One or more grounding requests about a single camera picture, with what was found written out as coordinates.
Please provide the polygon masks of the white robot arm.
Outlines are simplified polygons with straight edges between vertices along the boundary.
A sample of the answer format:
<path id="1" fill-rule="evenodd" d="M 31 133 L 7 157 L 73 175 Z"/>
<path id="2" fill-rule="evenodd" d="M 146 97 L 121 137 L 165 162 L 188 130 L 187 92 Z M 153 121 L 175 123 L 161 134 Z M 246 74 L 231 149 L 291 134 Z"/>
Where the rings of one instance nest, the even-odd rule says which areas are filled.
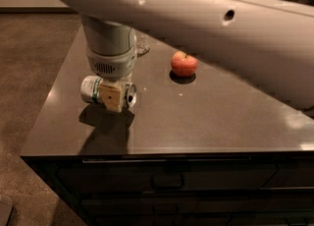
<path id="1" fill-rule="evenodd" d="M 314 12 L 280 0 L 61 0 L 80 13 L 90 63 L 132 66 L 140 30 L 243 78 L 310 116 L 314 109 Z"/>

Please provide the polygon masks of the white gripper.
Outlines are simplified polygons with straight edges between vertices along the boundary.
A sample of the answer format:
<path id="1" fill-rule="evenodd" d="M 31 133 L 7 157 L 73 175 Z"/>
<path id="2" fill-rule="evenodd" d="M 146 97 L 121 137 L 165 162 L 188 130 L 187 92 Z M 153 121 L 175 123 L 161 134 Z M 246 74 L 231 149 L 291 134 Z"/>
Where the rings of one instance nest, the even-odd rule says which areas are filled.
<path id="1" fill-rule="evenodd" d="M 127 77 L 136 61 L 134 29 L 87 15 L 81 15 L 80 18 L 91 71 L 111 81 Z M 122 112 L 125 85 L 121 81 L 103 81 L 99 85 L 99 94 L 108 111 Z"/>

